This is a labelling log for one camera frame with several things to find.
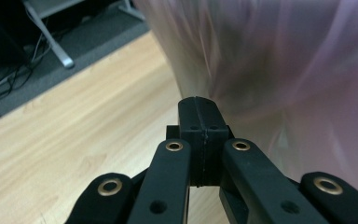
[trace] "crumpled plastic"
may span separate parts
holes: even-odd
[[[358,1],[135,4],[184,98],[214,100],[288,177],[323,171],[358,189]]]

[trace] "plastic bag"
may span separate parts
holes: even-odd
[[[183,97],[214,100],[294,180],[323,171],[358,189],[358,1],[135,4]]]

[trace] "gray carpet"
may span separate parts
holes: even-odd
[[[117,4],[111,5],[94,18],[85,18],[59,41],[74,60],[75,67],[65,69],[53,52],[49,51],[24,86],[0,99],[0,116],[32,100],[147,31],[145,22],[118,10]]]

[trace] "white furniture leg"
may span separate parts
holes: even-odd
[[[130,0],[124,0],[124,4],[125,6],[118,7],[121,11],[128,13],[133,17],[138,18],[141,21],[145,20],[145,16],[142,15],[142,13],[139,10],[131,7]]]
[[[40,18],[38,17],[36,11],[31,6],[31,4],[27,0],[22,1],[22,3],[25,5],[25,8],[30,13],[36,26],[39,27],[45,38],[48,40],[49,44],[51,45],[51,49],[54,51],[54,53],[61,61],[63,66],[65,68],[73,67],[75,65],[74,61],[68,56],[68,54],[66,54],[66,52],[61,48],[61,46],[54,40],[53,36],[48,31],[48,28],[46,28],[45,24],[42,22],[42,20],[40,20]]]

